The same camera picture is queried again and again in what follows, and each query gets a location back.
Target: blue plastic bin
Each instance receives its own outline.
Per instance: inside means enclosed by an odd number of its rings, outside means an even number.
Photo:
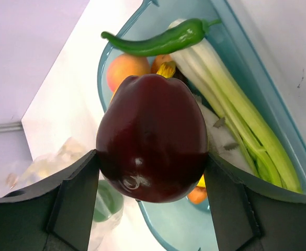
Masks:
[[[129,40],[147,39],[165,31],[178,18],[193,17],[208,21],[221,18],[222,25],[211,27],[207,39],[280,139],[306,193],[306,146],[275,84],[225,0],[144,0],[118,36]],[[98,92],[104,110],[112,96],[105,69],[121,53],[107,44],[100,59]],[[186,198],[166,204],[140,202],[139,205],[148,227],[166,250],[218,250],[209,211],[195,208]]]

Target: green chili pepper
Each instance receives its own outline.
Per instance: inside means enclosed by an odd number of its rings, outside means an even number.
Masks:
[[[199,43],[211,25],[221,23],[220,19],[207,22],[199,18],[183,21],[174,28],[153,38],[142,41],[129,41],[118,38],[106,31],[101,33],[117,49],[134,56],[157,56],[190,47]]]

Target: red apple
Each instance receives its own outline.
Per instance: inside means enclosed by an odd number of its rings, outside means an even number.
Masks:
[[[188,87],[156,74],[119,86],[97,133],[100,170],[119,192],[171,202],[192,191],[208,153],[205,121]]]

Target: pepper stem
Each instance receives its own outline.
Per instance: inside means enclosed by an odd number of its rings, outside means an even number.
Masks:
[[[210,21],[210,22],[208,22],[205,19],[202,19],[202,23],[203,23],[203,30],[205,31],[205,33],[208,33],[209,30],[210,30],[210,26],[221,24],[222,22],[221,22],[221,19],[218,18],[218,19],[215,19],[215,20]]]

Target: celery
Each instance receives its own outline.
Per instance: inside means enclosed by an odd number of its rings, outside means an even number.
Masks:
[[[180,55],[184,59],[179,63]],[[240,146],[248,150],[247,156],[253,157],[260,177],[276,186],[302,193],[297,173],[283,146],[212,45],[203,39],[199,44],[172,53],[171,57],[217,115],[226,118]]]

